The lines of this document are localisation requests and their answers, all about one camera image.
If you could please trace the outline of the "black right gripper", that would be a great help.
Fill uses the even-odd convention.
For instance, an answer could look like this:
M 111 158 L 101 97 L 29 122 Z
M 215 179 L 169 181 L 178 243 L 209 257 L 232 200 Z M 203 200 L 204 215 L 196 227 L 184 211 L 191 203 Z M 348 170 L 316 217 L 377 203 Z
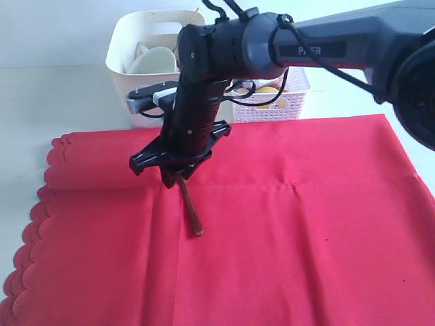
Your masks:
M 215 121 L 224 99 L 228 80 L 216 79 L 192 83 L 181 79 L 172 88 L 156 93 L 156 106 L 164 111 L 160 136 L 133 154 L 129 167 L 135 175 L 162 163 L 183 163 L 160 166 L 166 188 L 172 188 L 179 177 L 188 180 L 208 160 L 211 148 L 230 134 L 230 125 Z

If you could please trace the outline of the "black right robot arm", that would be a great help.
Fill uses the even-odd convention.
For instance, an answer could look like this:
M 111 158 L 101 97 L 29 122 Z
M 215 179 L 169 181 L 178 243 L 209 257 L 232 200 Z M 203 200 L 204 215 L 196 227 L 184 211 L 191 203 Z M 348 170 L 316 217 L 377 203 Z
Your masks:
M 402 127 L 434 148 L 434 2 L 396 1 L 295 22 L 289 14 L 242 10 L 234 1 L 210 25 L 188 24 L 177 36 L 180 75 L 128 93 L 131 113 L 161 108 L 160 134 L 129 160 L 139 175 L 160 169 L 173 187 L 188 179 L 230 133 L 217 121 L 236 79 L 286 77 L 289 67 L 320 67 L 390 103 Z

